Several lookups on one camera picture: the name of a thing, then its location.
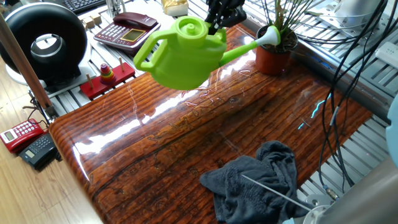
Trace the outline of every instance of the watering can lid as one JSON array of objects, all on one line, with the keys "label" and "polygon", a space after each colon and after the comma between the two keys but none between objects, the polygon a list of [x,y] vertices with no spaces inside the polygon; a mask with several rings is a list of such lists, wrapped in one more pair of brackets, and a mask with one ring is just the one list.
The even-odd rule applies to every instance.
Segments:
[{"label": "watering can lid", "polygon": [[205,22],[196,17],[184,16],[178,19],[177,29],[180,34],[188,38],[206,37],[208,27]]}]

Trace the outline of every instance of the watering can handle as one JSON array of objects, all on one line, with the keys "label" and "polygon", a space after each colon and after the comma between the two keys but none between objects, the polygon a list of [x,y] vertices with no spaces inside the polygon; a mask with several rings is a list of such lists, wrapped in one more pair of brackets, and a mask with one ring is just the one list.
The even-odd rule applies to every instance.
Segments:
[{"label": "watering can handle", "polygon": [[175,35],[175,32],[172,30],[156,31],[151,34],[134,57],[134,65],[136,66],[136,68],[146,72],[153,71],[154,64],[152,63],[152,61],[144,62],[145,58],[148,57],[149,53],[155,47],[155,44],[159,40],[168,39],[173,35]]}]

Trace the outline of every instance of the telephone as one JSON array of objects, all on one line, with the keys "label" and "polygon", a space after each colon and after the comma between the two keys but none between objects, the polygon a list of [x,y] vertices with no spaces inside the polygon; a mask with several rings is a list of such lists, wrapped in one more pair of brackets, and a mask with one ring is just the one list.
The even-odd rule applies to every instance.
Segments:
[{"label": "telephone", "polygon": [[156,19],[135,12],[124,12],[94,36],[98,42],[135,55],[145,40],[160,28]]},{"label": "telephone", "polygon": [[55,158],[57,152],[51,135],[47,133],[27,146],[19,156],[35,170],[41,170]]},{"label": "telephone", "polygon": [[10,153],[20,152],[44,133],[35,119],[29,119],[0,133],[0,138]]}]

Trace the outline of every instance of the black telephone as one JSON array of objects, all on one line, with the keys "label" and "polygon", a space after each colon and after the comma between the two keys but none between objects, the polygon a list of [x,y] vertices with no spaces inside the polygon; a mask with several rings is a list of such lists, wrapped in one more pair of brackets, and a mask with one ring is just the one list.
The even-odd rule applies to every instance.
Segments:
[{"label": "black telephone", "polygon": [[51,135],[47,133],[26,147],[19,156],[35,170],[42,170],[56,157],[57,152]]}]

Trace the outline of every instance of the dark gray towel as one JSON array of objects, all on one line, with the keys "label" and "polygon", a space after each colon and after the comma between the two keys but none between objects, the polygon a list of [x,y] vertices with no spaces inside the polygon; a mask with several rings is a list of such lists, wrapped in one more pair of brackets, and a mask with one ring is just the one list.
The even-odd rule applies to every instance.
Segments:
[{"label": "dark gray towel", "polygon": [[305,209],[241,174],[298,201],[297,170],[292,150],[279,141],[266,142],[257,150],[255,159],[241,156],[200,177],[200,183],[214,193],[219,222],[272,224],[307,214]]}]

